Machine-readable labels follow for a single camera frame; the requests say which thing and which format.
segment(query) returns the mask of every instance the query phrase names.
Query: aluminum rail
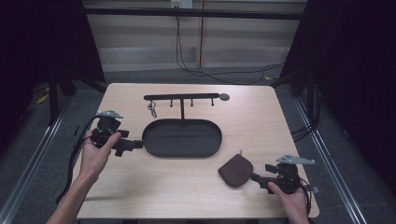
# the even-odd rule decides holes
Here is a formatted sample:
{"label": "aluminum rail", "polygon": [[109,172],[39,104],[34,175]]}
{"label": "aluminum rail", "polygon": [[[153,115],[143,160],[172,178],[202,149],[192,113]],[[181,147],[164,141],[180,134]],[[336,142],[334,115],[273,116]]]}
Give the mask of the aluminum rail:
{"label": "aluminum rail", "polygon": [[[308,116],[306,115],[307,111],[303,101],[301,99],[296,99],[296,105],[304,120],[305,125],[308,127],[310,125],[310,122]],[[359,204],[357,203],[352,192],[349,190],[347,183],[345,182],[340,171],[338,170],[338,167],[332,159],[332,155],[330,154],[329,149],[327,149],[326,144],[324,143],[322,137],[319,134],[319,131],[314,130],[310,135],[353,223],[367,224],[367,221],[364,218]]]}
{"label": "aluminum rail", "polygon": [[72,102],[73,97],[68,97],[65,106],[58,116],[58,118],[49,126],[41,139],[38,147],[35,150],[35,154],[30,160],[29,164],[26,166],[21,178],[19,179],[16,187],[12,190],[11,194],[8,196],[7,200],[4,203],[4,206],[0,210],[0,223],[1,224],[9,224],[12,219],[15,217],[18,208],[21,205],[21,202],[30,187],[30,184],[35,177],[35,173],[37,172],[41,162],[43,161],[47,151],[49,149],[50,143],[52,142],[53,137],[58,132],[59,127],[61,126],[62,120],[64,118],[64,113]]}

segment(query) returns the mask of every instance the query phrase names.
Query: brown leather pouch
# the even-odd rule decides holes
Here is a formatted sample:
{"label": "brown leather pouch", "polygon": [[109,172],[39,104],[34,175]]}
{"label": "brown leather pouch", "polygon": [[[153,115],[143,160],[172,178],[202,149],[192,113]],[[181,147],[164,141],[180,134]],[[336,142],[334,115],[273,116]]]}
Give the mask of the brown leather pouch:
{"label": "brown leather pouch", "polygon": [[245,184],[252,172],[253,165],[240,154],[236,154],[219,168],[221,178],[232,188],[238,188]]}

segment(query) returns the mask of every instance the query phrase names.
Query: light wooden tabletop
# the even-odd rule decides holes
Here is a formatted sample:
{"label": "light wooden tabletop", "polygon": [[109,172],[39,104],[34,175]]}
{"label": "light wooden tabletop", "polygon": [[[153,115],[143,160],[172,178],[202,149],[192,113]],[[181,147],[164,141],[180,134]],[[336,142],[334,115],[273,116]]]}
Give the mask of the light wooden tabletop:
{"label": "light wooden tabletop", "polygon": [[[276,165],[285,154],[298,156],[274,89],[258,86],[111,84],[98,110],[114,109],[124,116],[121,130],[128,139],[141,140],[154,120],[144,95],[227,93],[229,101],[194,100],[185,104],[186,119],[207,119],[222,131],[219,151],[204,159],[157,158],[142,148],[110,155],[105,170],[92,187],[78,218],[266,218],[284,217],[275,195],[248,181],[238,189],[228,187],[218,169],[235,154],[251,161],[254,172],[275,177],[265,164]],[[157,101],[157,119],[180,119],[179,102]],[[80,160],[75,166],[78,175]],[[308,180],[298,165],[301,178]],[[315,198],[311,217],[319,213]]]}

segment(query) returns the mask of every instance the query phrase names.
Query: human hand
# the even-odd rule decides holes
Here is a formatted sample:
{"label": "human hand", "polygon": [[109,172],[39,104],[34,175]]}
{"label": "human hand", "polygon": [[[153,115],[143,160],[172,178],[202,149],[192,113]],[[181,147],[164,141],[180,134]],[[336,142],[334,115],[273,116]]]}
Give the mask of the human hand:
{"label": "human hand", "polygon": [[306,198],[304,191],[298,188],[292,194],[285,194],[273,182],[268,183],[268,188],[277,196],[286,216],[289,219],[289,224],[305,224],[309,223],[306,212]]}
{"label": "human hand", "polygon": [[[88,130],[85,136],[92,136],[92,130]],[[111,148],[119,141],[121,133],[113,133],[107,142],[101,147],[96,147],[91,138],[85,139],[82,144],[81,166],[79,175],[91,180],[92,184],[97,181],[108,161]]]}

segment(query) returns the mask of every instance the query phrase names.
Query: black tray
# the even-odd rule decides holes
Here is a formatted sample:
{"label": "black tray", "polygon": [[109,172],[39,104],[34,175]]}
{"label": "black tray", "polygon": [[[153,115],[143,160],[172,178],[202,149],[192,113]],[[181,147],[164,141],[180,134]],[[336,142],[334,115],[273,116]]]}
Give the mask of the black tray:
{"label": "black tray", "polygon": [[219,150],[222,134],[205,119],[158,119],[146,127],[142,139],[153,156],[205,158]]}

